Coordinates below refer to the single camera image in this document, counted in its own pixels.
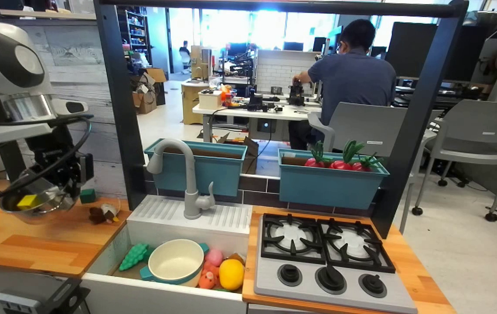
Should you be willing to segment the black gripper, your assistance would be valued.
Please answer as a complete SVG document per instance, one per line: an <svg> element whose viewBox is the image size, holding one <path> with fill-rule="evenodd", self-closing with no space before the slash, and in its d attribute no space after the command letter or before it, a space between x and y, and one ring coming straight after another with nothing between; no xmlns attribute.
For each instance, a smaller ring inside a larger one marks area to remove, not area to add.
<svg viewBox="0 0 497 314"><path fill-rule="evenodd" d="M79 200L83 186L95 177L93 156L81 151L90 135L91 132L86 132L74 142L70 130L60 125L50 135L29 139L27 144L36 154L32 172Z"/></svg>

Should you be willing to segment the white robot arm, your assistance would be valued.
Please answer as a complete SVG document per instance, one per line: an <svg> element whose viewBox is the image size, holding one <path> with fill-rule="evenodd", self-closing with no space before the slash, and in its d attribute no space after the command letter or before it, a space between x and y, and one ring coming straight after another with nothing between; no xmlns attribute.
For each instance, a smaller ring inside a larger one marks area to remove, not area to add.
<svg viewBox="0 0 497 314"><path fill-rule="evenodd" d="M0 200L41 194L77 201L91 158L79 149L93 116L53 98L51 77L30 36L0 23L0 161L11 186Z"/></svg>

